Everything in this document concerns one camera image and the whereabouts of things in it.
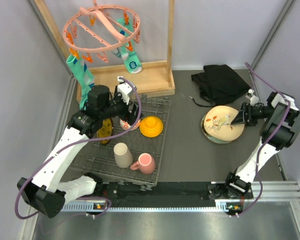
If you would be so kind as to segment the white orange patterned bowl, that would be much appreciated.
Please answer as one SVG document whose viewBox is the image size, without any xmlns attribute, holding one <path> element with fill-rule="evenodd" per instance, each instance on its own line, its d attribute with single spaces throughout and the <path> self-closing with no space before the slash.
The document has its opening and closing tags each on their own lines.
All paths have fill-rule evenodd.
<svg viewBox="0 0 300 240">
<path fill-rule="evenodd" d="M 133 130 L 137 129 L 140 126 L 141 121 L 142 120 L 139 119 L 137 124 L 131 130 L 133 131 Z M 124 130 L 127 130 L 131 127 L 127 122 L 123 121 L 122 119 L 119 120 L 119 124 L 120 124 L 120 127 Z"/>
</svg>

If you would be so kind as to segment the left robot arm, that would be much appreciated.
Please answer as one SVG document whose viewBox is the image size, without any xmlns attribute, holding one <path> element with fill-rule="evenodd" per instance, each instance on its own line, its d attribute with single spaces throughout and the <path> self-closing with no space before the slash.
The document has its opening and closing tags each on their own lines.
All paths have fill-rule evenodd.
<svg viewBox="0 0 300 240">
<path fill-rule="evenodd" d="M 59 142 L 44 163 L 29 177 L 22 177 L 15 200 L 15 214 L 21 219 L 18 206 L 23 199 L 26 204 L 48 218 L 54 218 L 71 201 L 90 195 L 99 198 L 104 191 L 98 177 L 87 173 L 75 180 L 61 182 L 64 173 L 88 143 L 95 142 L 95 134 L 101 129 L 103 121 L 120 117 L 134 127 L 141 117 L 141 104 L 134 104 L 129 110 L 130 96 L 137 93 L 137 87 L 127 81 L 116 86 L 113 99 L 109 99 L 109 88 L 96 85 L 89 91 L 85 110 L 75 113 Z"/>
</svg>

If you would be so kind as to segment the mint green flower plate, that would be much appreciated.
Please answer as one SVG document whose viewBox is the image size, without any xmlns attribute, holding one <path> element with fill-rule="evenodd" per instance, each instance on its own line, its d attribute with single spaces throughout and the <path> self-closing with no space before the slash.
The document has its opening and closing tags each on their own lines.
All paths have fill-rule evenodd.
<svg viewBox="0 0 300 240">
<path fill-rule="evenodd" d="M 221 139 L 218 139 L 218 138 L 215 138 L 215 137 L 213 137 L 213 136 L 211 136 L 211 135 L 209 135 L 208 133 L 207 133 L 207 131 L 205 130 L 205 128 L 204 128 L 204 120 L 205 120 L 205 115 L 203 116 L 203 118 L 201 119 L 201 122 L 200 122 L 200 125 L 201 125 L 201 130 L 202 130 L 202 132 L 203 132 L 203 134 L 205 135 L 205 137 L 208 139 L 208 140 L 210 140 L 211 142 L 213 142 L 213 143 L 216 143 L 216 144 L 229 144 L 229 143 L 231 143 L 232 141 L 224 141 L 224 140 L 221 140 Z"/>
</svg>

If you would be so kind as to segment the beige bird plate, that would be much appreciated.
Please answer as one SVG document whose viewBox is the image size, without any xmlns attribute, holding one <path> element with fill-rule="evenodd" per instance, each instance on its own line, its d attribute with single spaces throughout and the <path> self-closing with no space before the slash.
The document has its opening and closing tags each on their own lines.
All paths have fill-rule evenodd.
<svg viewBox="0 0 300 240">
<path fill-rule="evenodd" d="M 245 129 L 245 124 L 231 125 L 238 112 L 230 106 L 215 106 L 205 114 L 204 129 L 209 135 L 219 140 L 233 142 L 242 135 Z"/>
</svg>

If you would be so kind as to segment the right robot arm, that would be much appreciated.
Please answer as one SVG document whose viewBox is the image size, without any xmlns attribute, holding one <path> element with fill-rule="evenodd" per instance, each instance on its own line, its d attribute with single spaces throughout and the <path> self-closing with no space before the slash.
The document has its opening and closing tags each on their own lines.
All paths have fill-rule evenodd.
<svg viewBox="0 0 300 240">
<path fill-rule="evenodd" d="M 243 102 L 240 110 L 216 106 L 202 118 L 203 133 L 217 143 L 230 143 L 242 134 L 245 127 L 254 127 L 259 120 L 264 120 L 257 146 L 248 159 L 230 172 L 224 183 L 207 185 L 212 199 L 241 199 L 251 193 L 251 185 L 259 170 L 272 156 L 290 147 L 300 133 L 300 110 L 294 97 L 273 91 L 263 104 L 252 89 L 247 97 L 250 102 Z"/>
</svg>

